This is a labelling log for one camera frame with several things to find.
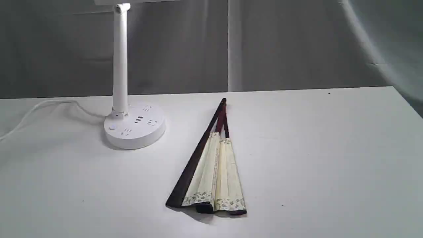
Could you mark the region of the painted paper folding fan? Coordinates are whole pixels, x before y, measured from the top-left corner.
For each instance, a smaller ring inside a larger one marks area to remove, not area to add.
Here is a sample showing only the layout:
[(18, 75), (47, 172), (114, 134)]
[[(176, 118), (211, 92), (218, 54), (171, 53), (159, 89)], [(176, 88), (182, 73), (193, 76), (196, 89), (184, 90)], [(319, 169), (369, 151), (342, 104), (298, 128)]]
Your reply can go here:
[(165, 202), (166, 207), (190, 208), (201, 214), (247, 214), (226, 106), (227, 99), (223, 98)]

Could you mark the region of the white backdrop cloth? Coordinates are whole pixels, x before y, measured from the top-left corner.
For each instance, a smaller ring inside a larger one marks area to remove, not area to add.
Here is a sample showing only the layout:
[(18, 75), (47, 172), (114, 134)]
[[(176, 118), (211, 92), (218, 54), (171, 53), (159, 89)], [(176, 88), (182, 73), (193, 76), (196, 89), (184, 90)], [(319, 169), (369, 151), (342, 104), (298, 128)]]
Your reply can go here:
[[(112, 94), (113, 7), (1, 1), (1, 99)], [(421, 0), (176, 0), (128, 11), (129, 94), (394, 86), (422, 115)]]

